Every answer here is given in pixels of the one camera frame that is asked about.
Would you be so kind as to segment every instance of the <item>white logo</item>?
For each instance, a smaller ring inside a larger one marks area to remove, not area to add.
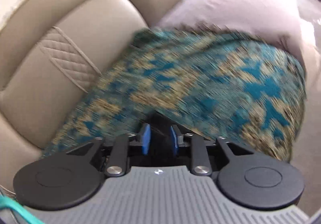
[[[157,174],[157,175],[160,175],[160,174],[164,173],[161,169],[158,169],[158,170],[156,170],[156,171],[154,171],[154,172],[155,172],[155,174]]]

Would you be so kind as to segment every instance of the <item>sofa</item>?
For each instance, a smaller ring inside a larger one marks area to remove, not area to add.
[[[192,28],[207,22],[258,34],[294,55],[305,67],[308,84],[313,82],[316,69],[306,60],[317,61],[312,52],[306,54],[295,0],[273,1],[269,14],[262,15],[265,8],[257,6],[266,7],[268,1],[253,4],[256,13],[242,3],[232,5],[233,0],[210,6],[207,0],[22,1],[0,31],[0,172],[5,172],[0,185],[12,191],[15,173],[41,156],[68,113],[142,28]],[[209,6],[207,12],[200,5]],[[208,18],[220,9],[226,11]]]

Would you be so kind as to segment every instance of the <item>black round disc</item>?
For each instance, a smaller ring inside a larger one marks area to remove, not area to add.
[[[96,193],[100,173],[81,156],[45,158],[23,167],[13,180],[17,201],[47,211],[74,207]]]
[[[265,155],[237,156],[219,172],[219,189],[230,200],[256,210],[295,204],[304,189],[301,173]]]

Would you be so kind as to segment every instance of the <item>pink fabric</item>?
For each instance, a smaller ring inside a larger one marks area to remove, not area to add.
[[[204,23],[258,35],[305,68],[296,0],[182,0],[156,26],[196,28]]]

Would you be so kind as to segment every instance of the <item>gray plastic base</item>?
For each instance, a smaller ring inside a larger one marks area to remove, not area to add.
[[[308,220],[294,205],[273,212],[241,207],[225,198],[210,177],[192,175],[185,166],[132,167],[123,177],[107,179],[97,194],[79,206],[51,212],[27,209],[45,224],[301,224]]]

